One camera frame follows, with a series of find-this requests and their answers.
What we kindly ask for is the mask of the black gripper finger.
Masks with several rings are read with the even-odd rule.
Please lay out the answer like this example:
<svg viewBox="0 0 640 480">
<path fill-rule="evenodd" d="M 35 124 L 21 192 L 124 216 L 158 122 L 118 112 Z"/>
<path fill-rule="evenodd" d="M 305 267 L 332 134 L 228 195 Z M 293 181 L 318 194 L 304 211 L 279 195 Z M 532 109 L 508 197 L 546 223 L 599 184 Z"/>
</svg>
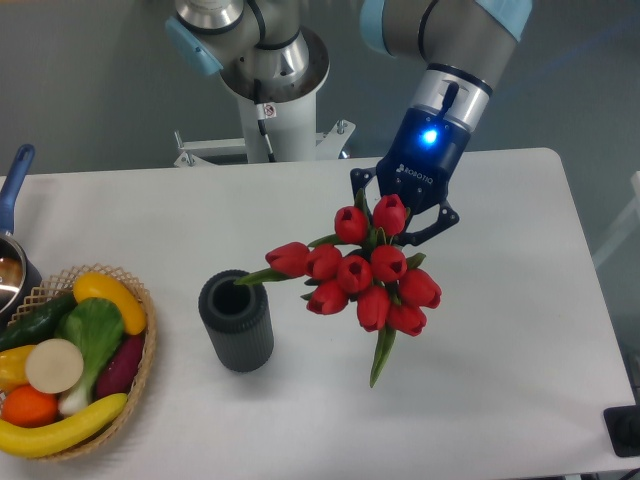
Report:
<svg viewBox="0 0 640 480">
<path fill-rule="evenodd" d="M 419 246 L 453 227 L 458 222 L 458 213 L 447 200 L 444 200 L 439 204 L 438 216 L 434 223 L 416 232 L 404 231 L 396 237 L 396 244 L 399 246 Z"/>
<path fill-rule="evenodd" d="M 366 189 L 371 181 L 377 176 L 375 167 L 354 168 L 350 170 L 349 178 L 354 201 L 359 197 L 366 196 Z"/>
</svg>

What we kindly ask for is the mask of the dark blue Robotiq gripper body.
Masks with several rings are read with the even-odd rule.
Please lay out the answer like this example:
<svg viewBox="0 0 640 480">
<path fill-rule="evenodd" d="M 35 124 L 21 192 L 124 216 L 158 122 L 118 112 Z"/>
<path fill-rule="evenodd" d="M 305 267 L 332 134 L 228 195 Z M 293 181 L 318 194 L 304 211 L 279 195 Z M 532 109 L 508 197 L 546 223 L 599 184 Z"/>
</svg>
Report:
<svg viewBox="0 0 640 480">
<path fill-rule="evenodd" d="M 413 212 L 442 203 L 469 139 L 467 130 L 442 117 L 408 109 L 389 151 L 376 166 L 380 194 L 398 195 Z"/>
</svg>

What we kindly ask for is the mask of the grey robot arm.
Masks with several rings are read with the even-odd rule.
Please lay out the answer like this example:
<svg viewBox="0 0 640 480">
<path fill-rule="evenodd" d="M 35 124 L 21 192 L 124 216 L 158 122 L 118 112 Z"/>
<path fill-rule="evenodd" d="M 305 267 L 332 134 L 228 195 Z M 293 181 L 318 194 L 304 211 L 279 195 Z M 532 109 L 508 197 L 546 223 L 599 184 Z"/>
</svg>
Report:
<svg viewBox="0 0 640 480">
<path fill-rule="evenodd" d="M 387 154 L 350 174 L 354 193 L 376 181 L 411 215 L 437 210 L 432 225 L 401 232 L 401 245 L 420 245 L 458 222 L 449 181 L 531 10 L 528 1 L 362 5 L 361 36 L 371 49 L 425 65 Z M 316 95 L 330 63 L 321 38 L 301 23 L 297 2 L 179 1 L 165 31 L 194 70 L 219 75 L 235 96 L 250 162 L 318 157 Z"/>
</svg>

